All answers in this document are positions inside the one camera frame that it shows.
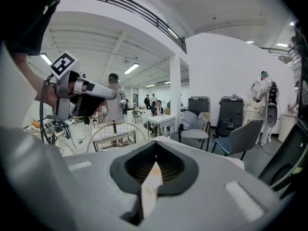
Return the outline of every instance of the seated person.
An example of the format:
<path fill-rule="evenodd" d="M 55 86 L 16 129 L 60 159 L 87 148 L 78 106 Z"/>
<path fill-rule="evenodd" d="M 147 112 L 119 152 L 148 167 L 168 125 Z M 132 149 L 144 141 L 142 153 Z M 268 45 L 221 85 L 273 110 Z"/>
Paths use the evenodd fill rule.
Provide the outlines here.
<path fill-rule="evenodd" d="M 156 106 L 152 110 L 152 116 L 160 116 L 164 113 L 164 109 L 162 108 L 162 102 L 160 100 L 156 101 Z M 143 126 L 147 129 L 149 126 L 149 131 L 151 132 L 151 135 L 157 136 L 157 125 L 151 124 L 150 122 L 145 122 Z"/>

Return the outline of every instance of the white ceiling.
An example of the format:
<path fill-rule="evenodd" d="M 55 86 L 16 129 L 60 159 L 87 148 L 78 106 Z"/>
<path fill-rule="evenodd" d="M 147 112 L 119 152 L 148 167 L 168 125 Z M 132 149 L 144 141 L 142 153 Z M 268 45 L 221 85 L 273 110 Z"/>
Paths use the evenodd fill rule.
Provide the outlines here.
<path fill-rule="evenodd" d="M 115 24 L 88 13 L 56 12 L 45 32 L 41 53 L 55 60 L 60 53 L 69 51 L 80 62 L 79 70 L 88 79 L 108 83 L 110 73 L 119 75 L 120 84 L 133 87 L 170 80 L 169 58 L 124 31 L 116 30 Z M 48 64 L 40 56 L 29 56 L 33 71 L 46 79 Z M 140 66 L 125 75 L 133 64 Z M 183 82 L 188 82 L 188 69 L 181 66 Z"/>
<path fill-rule="evenodd" d="M 195 33 L 252 40 L 259 47 L 275 47 L 293 18 L 280 0 L 161 1 L 180 13 Z"/>

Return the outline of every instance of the ceiling light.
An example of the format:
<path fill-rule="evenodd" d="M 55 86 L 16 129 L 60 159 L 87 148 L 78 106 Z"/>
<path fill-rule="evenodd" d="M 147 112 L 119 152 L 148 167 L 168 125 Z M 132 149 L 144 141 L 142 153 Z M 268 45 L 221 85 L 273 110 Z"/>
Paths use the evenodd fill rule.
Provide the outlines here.
<path fill-rule="evenodd" d="M 139 67 L 139 64 L 138 63 L 134 63 L 128 70 L 126 70 L 124 72 L 124 74 L 129 74 L 131 71 L 133 71 L 135 68 Z"/>
<path fill-rule="evenodd" d="M 170 33 L 172 33 L 172 35 L 173 35 L 174 37 L 176 37 L 177 39 L 179 39 L 179 37 L 178 37 L 170 28 L 168 28 L 168 31 L 169 31 Z"/>
<path fill-rule="evenodd" d="M 281 43 L 278 43 L 277 46 L 288 47 L 287 44 L 281 44 Z"/>
<path fill-rule="evenodd" d="M 44 59 L 45 62 L 48 63 L 49 66 L 52 64 L 52 61 L 50 60 L 50 58 L 48 57 L 48 55 L 46 53 L 42 53 L 40 56 L 41 56 L 41 58 Z"/>

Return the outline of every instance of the gray chair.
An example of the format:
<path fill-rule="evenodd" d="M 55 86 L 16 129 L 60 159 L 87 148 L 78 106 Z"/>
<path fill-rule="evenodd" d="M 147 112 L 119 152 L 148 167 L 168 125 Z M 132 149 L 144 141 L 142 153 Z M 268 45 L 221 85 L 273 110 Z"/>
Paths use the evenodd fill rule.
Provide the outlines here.
<path fill-rule="evenodd" d="M 224 155 L 236 154 L 243 152 L 241 160 L 244 158 L 246 151 L 251 150 L 259 136 L 263 124 L 263 119 L 251 120 L 244 126 L 233 130 L 229 137 L 215 139 L 215 144 L 224 151 Z"/>
<path fill-rule="evenodd" d="M 142 112 L 140 112 L 139 110 L 133 110 L 132 112 L 132 115 L 133 115 L 133 121 L 134 122 L 134 119 L 135 119 L 135 124 L 137 124 L 137 119 L 139 121 L 139 118 L 141 118 L 141 122 L 142 122 Z"/>
<path fill-rule="evenodd" d="M 205 120 L 206 123 L 206 132 L 201 129 L 189 129 L 183 130 L 183 124 L 179 126 L 179 142 L 181 143 L 181 138 L 190 139 L 190 140 L 199 140 L 202 141 L 200 149 L 202 149 L 204 141 L 207 139 L 206 151 L 208 150 L 208 143 L 210 141 L 210 131 L 211 131 L 211 122 Z"/>

